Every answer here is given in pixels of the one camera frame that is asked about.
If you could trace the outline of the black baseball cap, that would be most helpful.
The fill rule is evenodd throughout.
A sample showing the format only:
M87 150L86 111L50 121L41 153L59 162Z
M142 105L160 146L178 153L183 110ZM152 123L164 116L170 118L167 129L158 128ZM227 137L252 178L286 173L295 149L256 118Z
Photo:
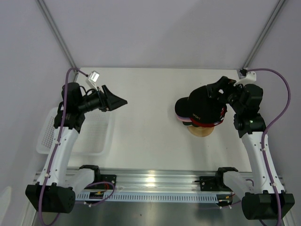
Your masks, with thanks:
M188 97L183 97L175 103L175 114L190 118L191 109L200 105L225 105L218 100L209 98L205 86L193 90Z

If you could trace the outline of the red baseball cap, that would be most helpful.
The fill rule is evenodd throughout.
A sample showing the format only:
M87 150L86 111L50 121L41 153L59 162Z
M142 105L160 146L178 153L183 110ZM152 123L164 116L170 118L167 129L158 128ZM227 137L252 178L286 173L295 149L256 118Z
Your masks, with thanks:
M223 123L226 112L226 105L200 105L191 109L190 120L197 127L212 128Z

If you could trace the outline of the lavender baseball cap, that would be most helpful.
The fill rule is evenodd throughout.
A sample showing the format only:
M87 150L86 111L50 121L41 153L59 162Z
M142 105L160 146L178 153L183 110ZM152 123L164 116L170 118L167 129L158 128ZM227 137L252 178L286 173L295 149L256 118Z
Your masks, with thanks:
M179 115L176 116L178 120L182 121L182 122L192 122L190 118L186 118L186 117L181 117Z

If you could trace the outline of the dark green baseball cap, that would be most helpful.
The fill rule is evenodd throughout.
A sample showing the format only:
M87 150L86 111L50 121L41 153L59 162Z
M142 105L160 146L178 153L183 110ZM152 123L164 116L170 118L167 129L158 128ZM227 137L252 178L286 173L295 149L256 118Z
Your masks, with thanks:
M186 127L195 127L195 128L199 128L198 125L193 124L192 122L182 122L182 124Z

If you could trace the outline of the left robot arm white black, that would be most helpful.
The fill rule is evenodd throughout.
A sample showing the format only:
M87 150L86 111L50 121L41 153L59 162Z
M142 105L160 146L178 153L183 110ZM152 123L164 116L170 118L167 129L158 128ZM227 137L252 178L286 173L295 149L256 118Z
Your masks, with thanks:
M81 132L85 114L99 109L113 111L127 104L103 85L83 95L80 85L70 82L62 87L63 101L54 120L54 139L37 182L28 185L25 195L38 213L70 213L76 195L87 187L98 188L102 177L96 165L83 165L69 181L65 180L71 151Z

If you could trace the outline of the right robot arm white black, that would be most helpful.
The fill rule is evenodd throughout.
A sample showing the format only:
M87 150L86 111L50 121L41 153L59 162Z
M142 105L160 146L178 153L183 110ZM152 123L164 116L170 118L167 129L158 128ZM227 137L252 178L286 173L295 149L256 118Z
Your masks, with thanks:
M285 191L271 158L267 127L259 114L263 89L255 84L239 84L225 76L206 89L210 98L229 104L234 110L234 126L247 151L253 174L251 184L235 169L222 169L214 179L216 188L230 188L241 200L248 220L274 219L280 224L295 199Z

